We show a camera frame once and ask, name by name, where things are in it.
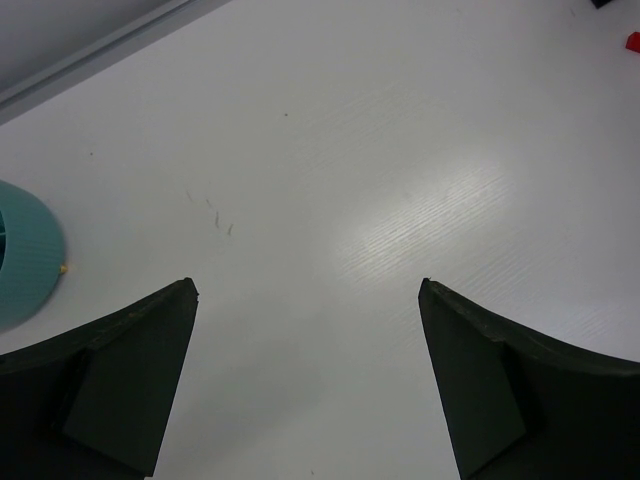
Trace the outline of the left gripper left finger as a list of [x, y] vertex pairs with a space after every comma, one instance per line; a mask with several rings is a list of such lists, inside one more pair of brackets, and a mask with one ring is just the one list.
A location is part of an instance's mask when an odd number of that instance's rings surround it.
[[152, 477], [197, 307], [185, 278], [2, 355], [2, 478]]

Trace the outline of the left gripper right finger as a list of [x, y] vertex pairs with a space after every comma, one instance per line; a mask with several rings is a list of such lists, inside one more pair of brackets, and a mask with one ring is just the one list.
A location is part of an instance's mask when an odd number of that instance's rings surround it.
[[636, 479], [639, 365], [425, 279], [419, 309], [463, 479]]

